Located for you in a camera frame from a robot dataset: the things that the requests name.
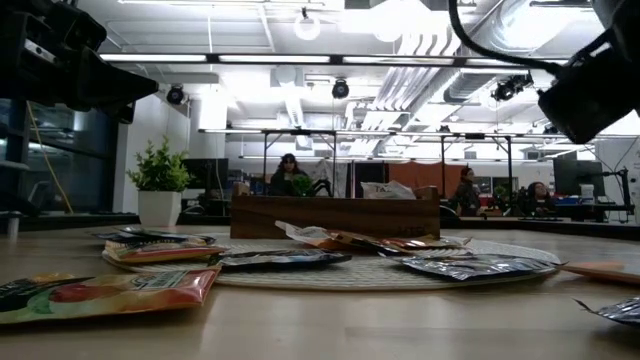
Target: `green plant leaves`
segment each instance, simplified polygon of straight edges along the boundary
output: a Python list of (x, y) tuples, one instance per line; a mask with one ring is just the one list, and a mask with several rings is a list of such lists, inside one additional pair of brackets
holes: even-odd
[(191, 176), (182, 164), (187, 152), (171, 154), (169, 138), (163, 136), (158, 150), (148, 141), (144, 155), (136, 154), (138, 171), (127, 170), (127, 175), (140, 191), (182, 192), (191, 180)]

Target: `red snack bag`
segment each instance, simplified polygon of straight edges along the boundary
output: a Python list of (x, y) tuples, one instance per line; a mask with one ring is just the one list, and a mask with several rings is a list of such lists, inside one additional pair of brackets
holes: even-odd
[(218, 272), (16, 280), (0, 286), (0, 324), (196, 307), (204, 302)]

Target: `potted plant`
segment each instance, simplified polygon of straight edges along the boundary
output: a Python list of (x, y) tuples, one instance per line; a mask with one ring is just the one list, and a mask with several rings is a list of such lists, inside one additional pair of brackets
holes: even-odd
[(175, 226), (181, 210), (182, 192), (190, 176), (182, 164), (186, 151), (170, 154), (169, 138), (155, 149), (148, 142), (144, 156), (136, 154), (138, 171), (127, 175), (138, 188), (138, 214), (142, 226)]

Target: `white pot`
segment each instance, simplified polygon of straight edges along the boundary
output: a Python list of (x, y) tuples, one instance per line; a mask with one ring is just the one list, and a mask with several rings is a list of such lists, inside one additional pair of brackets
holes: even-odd
[(172, 191), (138, 191), (142, 226), (175, 226), (182, 208), (182, 194)]

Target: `person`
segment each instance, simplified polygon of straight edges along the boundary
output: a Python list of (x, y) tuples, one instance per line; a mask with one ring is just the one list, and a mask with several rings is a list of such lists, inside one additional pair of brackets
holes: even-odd
[(524, 212), (526, 214), (545, 216), (554, 210), (553, 199), (547, 187), (540, 181), (534, 181), (529, 184)]
[(293, 178), (296, 175), (308, 176), (298, 168), (295, 155), (285, 154), (278, 165), (278, 170), (271, 177), (269, 195), (271, 196), (297, 196), (293, 187)]
[(474, 175), (468, 166), (460, 172), (460, 185), (452, 199), (458, 216), (476, 216), (480, 210), (480, 191), (473, 185)]

